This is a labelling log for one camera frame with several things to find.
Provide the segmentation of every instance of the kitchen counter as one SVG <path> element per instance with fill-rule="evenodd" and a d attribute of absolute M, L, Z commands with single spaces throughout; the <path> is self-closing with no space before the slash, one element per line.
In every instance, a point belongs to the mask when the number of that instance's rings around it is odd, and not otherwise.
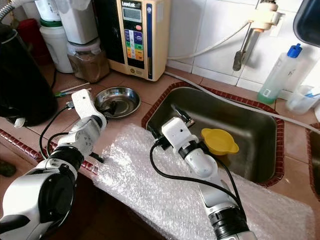
<path fill-rule="evenodd" d="M 41 71 L 47 79 L 48 83 L 51 85 L 53 82 L 54 66 L 44 66 L 41 68 Z M 167 68 L 167 71 L 187 78 L 197 84 L 201 84 L 212 89 L 220 90 L 222 92 L 231 93 L 243 98 L 256 101 L 256 92 L 213 81 L 174 68 Z M 126 86 L 137 91 L 142 101 L 140 108 L 132 115 L 123 119 L 109 121 L 106 130 L 102 133 L 101 137 L 94 145 L 94 152 L 97 154 L 101 154 L 103 150 L 113 142 L 123 126 L 130 123 L 141 126 L 142 118 L 150 110 L 153 104 L 155 104 L 155 102 L 169 85 L 177 82 L 179 82 L 179 80 L 167 75 L 163 75 L 157 82 L 150 82 L 134 76 L 128 76 L 112 71 L 108 76 L 103 78 L 98 83 L 85 86 L 85 88 L 92 88 L 92 96 L 95 96 L 97 93 L 106 88 L 114 86 Z M 53 92 L 59 92 L 61 90 L 83 83 L 83 80 L 74 77 L 72 74 L 58 73 Z M 59 109 L 61 109 L 65 105 L 65 102 L 70 100 L 70 95 L 58 98 Z M 285 103 L 285 100 L 277 99 L 274 104 L 271 104 L 269 106 L 275 109 L 279 114 L 299 120 L 303 123 L 312 124 L 317 122 L 316 116 L 313 111 L 310 110 L 305 115 L 293 115 L 286 110 Z M 53 134 L 69 131 L 78 119 L 79 117 L 75 110 L 64 111 L 60 116 L 56 118 L 56 120 L 52 123 L 52 125 L 44 135 L 45 139 L 43 140 L 43 145 L 45 146 L 45 144 L 47 143 L 47 139 Z M 16 129 L 11 123 L 0 117 L 0 129 L 13 136 L 15 139 L 19 140 L 21 143 L 35 150 L 36 152 L 39 152 L 39 136 L 48 122 L 49 121 L 38 126 Z M 18 147 L 9 143 L 3 137 L 0 137 L 0 143 L 19 155 L 22 159 L 26 160 L 29 165 L 36 164 L 33 159 L 26 156 L 23 151 L 19 150 Z M 95 162 L 95 160 L 90 157 L 88 157 L 86 160 L 92 163 Z M 80 172 L 89 178 L 92 176 L 92 173 L 85 170 L 84 168 L 82 168 Z M 285 122 L 284 177 L 277 184 L 270 186 L 269 189 L 311 206 L 315 213 L 316 224 L 320 226 L 320 202 L 317 199 L 316 195 L 313 193 L 310 185 L 307 134 L 306 130 L 303 127 Z"/>

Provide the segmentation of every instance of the stainless steel sink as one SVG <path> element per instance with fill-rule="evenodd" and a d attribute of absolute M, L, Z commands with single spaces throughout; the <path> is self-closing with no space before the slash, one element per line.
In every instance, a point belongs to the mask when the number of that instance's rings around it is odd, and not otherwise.
<path fill-rule="evenodd" d="M 320 135 L 310 133 L 310 146 L 311 146 L 311 163 L 313 171 L 314 189 L 320 196 Z"/>
<path fill-rule="evenodd" d="M 272 117 L 233 106 L 197 89 L 178 87 L 163 100 L 147 125 L 151 122 L 161 131 L 166 121 L 177 117 L 172 104 L 194 119 L 190 131 L 198 138 L 201 139 L 203 128 L 224 129 L 233 136 L 239 152 L 217 156 L 232 172 L 256 183 L 272 178 L 277 136 L 277 124 Z"/>

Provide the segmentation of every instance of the white plastic tube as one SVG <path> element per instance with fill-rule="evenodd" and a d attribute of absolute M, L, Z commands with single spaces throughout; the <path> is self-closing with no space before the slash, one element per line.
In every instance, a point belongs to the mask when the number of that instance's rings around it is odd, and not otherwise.
<path fill-rule="evenodd" d="M 218 46 L 220 46 L 221 44 L 223 44 L 224 42 L 226 42 L 227 40 L 229 40 L 230 38 L 232 38 L 234 35 L 236 35 L 237 33 L 239 33 L 242 29 L 244 29 L 250 22 L 249 21 L 245 21 L 241 27 L 235 31 L 234 33 L 232 33 L 231 35 L 225 37 L 224 39 L 216 42 L 214 45 L 211 45 L 211 46 L 208 46 L 207 48 L 201 50 L 201 51 L 198 51 L 198 52 L 195 52 L 195 53 L 192 53 L 190 55 L 186 55 L 186 56 L 169 56 L 168 57 L 168 60 L 180 60 L 180 59 L 189 59 L 189 58 L 193 58 L 193 57 L 196 57 L 196 56 L 199 56 L 201 54 L 204 54 L 208 51 L 211 51 L 215 48 L 217 48 Z"/>
<path fill-rule="evenodd" d="M 320 129 L 317 129 L 317 128 L 315 128 L 313 126 L 310 126 L 310 125 L 308 125 L 306 123 L 294 120 L 294 119 L 286 117 L 286 116 L 281 116 L 279 114 L 267 112 L 267 111 L 264 111 L 264 110 L 261 110 L 261 109 L 253 108 L 253 107 L 250 107 L 250 106 L 247 106 L 247 105 L 243 105 L 241 103 L 237 103 L 237 102 L 231 101 L 229 99 L 226 99 L 226 98 L 224 98 L 222 96 L 219 96 L 219 95 L 216 95 L 216 94 L 210 92 L 209 90 L 203 88 L 202 86 L 200 86 L 200 85 L 198 85 L 198 84 L 196 84 L 196 83 L 194 83 L 194 82 L 192 82 L 192 81 L 190 81 L 190 80 L 188 80 L 188 79 L 186 79 L 184 77 L 172 74 L 170 72 L 165 71 L 164 74 L 169 75 L 169 76 L 171 76 L 173 78 L 179 79 L 181 81 L 184 81 L 184 82 L 196 87 L 197 89 L 205 92 L 206 94 L 209 94 L 210 96 L 212 96 L 212 97 L 214 97 L 216 99 L 219 99 L 219 100 L 221 100 L 221 101 L 223 101 L 225 103 L 232 104 L 232 105 L 237 106 L 239 108 L 247 109 L 247 110 L 250 110 L 250 111 L 253 111 L 253 112 L 256 112 L 256 113 L 260 113 L 260 114 L 264 114 L 264 115 L 267 115 L 267 116 L 271 116 L 271 117 L 274 117 L 274 118 L 277 118 L 277 119 L 282 119 L 282 120 L 284 120 L 286 122 L 293 123 L 293 124 L 299 125 L 301 127 L 304 127 L 306 129 L 309 129 L 309 130 L 311 130 L 311 131 L 313 131 L 313 132 L 315 132 L 315 133 L 320 135 Z"/>

